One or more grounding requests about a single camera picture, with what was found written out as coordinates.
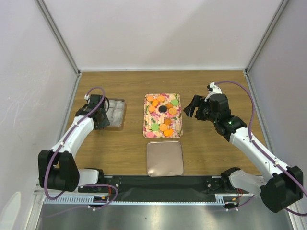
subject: green circle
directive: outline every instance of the green circle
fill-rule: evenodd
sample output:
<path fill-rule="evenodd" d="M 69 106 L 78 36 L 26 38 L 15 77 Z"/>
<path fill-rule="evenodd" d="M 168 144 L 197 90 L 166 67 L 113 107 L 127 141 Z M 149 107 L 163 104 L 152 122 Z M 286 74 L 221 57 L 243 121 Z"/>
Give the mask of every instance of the green circle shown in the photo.
<path fill-rule="evenodd" d="M 179 101 L 177 99 L 171 100 L 171 103 L 172 103 L 173 106 L 179 105 Z"/>
<path fill-rule="evenodd" d="M 157 123 L 153 123 L 151 129 L 152 131 L 157 131 L 159 129 L 159 125 Z"/>

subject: floral pattern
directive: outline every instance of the floral pattern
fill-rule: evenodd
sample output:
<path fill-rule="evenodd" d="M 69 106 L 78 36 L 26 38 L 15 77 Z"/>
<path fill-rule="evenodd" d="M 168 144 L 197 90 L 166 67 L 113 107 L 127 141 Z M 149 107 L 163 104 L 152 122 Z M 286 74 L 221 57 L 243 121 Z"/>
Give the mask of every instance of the floral pattern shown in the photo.
<path fill-rule="evenodd" d="M 159 102 L 158 106 L 156 107 L 156 110 L 154 112 L 149 112 L 148 108 L 150 105 L 152 105 L 151 102 L 149 102 L 146 97 L 148 95 L 153 96 L 154 98 L 157 98 L 159 95 L 162 95 L 165 97 L 164 102 Z M 173 106 L 173 108 L 177 109 L 176 115 L 171 118 L 172 123 L 168 126 L 168 128 L 173 129 L 173 134 L 171 136 L 164 136 L 163 132 L 158 131 L 152 131 L 151 125 L 153 123 L 157 123 L 158 125 L 164 123 L 164 120 L 169 118 L 166 113 L 160 113 L 159 107 L 162 105 L 166 105 L 167 103 L 171 103 L 173 99 L 177 99 L 179 101 L 179 104 L 177 106 Z M 147 94 L 144 99 L 144 126 L 143 126 L 143 134 L 146 138 L 179 138 L 182 136 L 182 119 L 181 119 L 181 103 L 180 103 L 180 96 L 176 93 L 161 93 L 161 94 Z"/>

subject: floral tray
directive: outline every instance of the floral tray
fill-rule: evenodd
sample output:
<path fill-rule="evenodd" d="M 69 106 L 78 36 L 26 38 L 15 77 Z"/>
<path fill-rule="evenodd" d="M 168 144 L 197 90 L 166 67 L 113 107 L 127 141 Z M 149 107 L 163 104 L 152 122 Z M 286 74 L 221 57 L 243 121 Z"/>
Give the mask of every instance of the floral tray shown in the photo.
<path fill-rule="evenodd" d="M 143 134 L 146 138 L 182 136 L 181 103 L 178 94 L 145 95 Z"/>

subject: robotic arm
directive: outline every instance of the robotic arm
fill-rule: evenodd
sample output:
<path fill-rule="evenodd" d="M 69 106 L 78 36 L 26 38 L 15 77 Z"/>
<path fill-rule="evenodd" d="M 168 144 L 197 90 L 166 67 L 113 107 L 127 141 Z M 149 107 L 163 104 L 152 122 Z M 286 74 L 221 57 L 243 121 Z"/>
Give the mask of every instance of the robotic arm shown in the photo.
<path fill-rule="evenodd" d="M 230 190 L 241 188 L 261 197 L 266 207 L 275 213 L 300 200 L 303 197 L 302 190 L 256 148 L 252 140 L 302 185 L 303 172 L 297 166 L 289 167 L 278 159 L 254 135 L 252 140 L 249 138 L 247 125 L 239 117 L 231 115 L 226 95 L 214 82 L 208 85 L 208 92 L 207 97 L 195 95 L 184 112 L 192 117 L 197 107 L 195 117 L 211 121 L 217 133 L 244 152 L 263 176 L 254 176 L 234 167 L 222 173 L 225 186 Z"/>
<path fill-rule="evenodd" d="M 48 189 L 72 192 L 77 187 L 86 184 L 96 184 L 97 182 L 103 184 L 101 182 L 104 179 L 102 170 L 78 170 L 74 161 L 76 153 L 87 135 L 94 129 L 101 129 L 110 125 L 104 108 L 105 99 L 107 101 L 108 99 L 97 94 L 86 95 L 85 99 L 88 103 L 75 114 L 73 124 L 61 140 L 50 150 L 42 150 L 38 155 L 39 183 L 42 188 L 44 187 L 48 164 L 50 164 L 51 158 L 57 149 L 60 149 L 60 151 L 51 164 L 47 179 Z M 99 103 L 99 108 L 88 116 Z"/>

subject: orange circle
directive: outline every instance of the orange circle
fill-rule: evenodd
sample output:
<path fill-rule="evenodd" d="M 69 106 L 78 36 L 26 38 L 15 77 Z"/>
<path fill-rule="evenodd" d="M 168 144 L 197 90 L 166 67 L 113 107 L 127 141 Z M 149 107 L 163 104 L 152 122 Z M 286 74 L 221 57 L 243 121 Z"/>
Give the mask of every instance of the orange circle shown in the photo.
<path fill-rule="evenodd" d="M 177 109 L 175 109 L 175 108 L 170 108 L 170 109 L 168 110 L 168 112 L 169 112 L 169 114 L 171 114 L 171 115 L 176 115 Z"/>
<path fill-rule="evenodd" d="M 166 124 L 161 124 L 159 126 L 159 130 L 161 130 L 162 132 L 164 132 L 165 130 L 167 130 L 167 125 Z"/>
<path fill-rule="evenodd" d="M 151 96 L 151 95 L 148 95 L 148 96 L 146 97 L 146 100 L 148 100 L 149 102 L 152 102 L 152 101 L 154 100 L 154 97 Z"/>
<path fill-rule="evenodd" d="M 164 136 L 168 137 L 171 135 L 170 131 L 167 129 L 163 132 Z"/>
<path fill-rule="evenodd" d="M 159 101 L 157 99 L 154 99 L 152 104 L 153 104 L 154 107 L 157 107 L 158 104 L 159 104 Z"/>
<path fill-rule="evenodd" d="M 172 123 L 172 120 L 169 118 L 165 119 L 164 121 L 164 124 L 166 124 L 167 126 L 169 126 L 171 123 Z"/>
<path fill-rule="evenodd" d="M 149 112 L 154 112 L 155 111 L 155 107 L 153 105 L 149 106 L 148 108 Z"/>
<path fill-rule="evenodd" d="M 167 103 L 167 104 L 166 104 L 166 107 L 167 107 L 168 109 L 173 108 L 173 104 Z"/>
<path fill-rule="evenodd" d="M 165 100 L 165 97 L 160 95 L 160 96 L 158 96 L 157 99 L 158 99 L 159 102 L 163 102 Z"/>

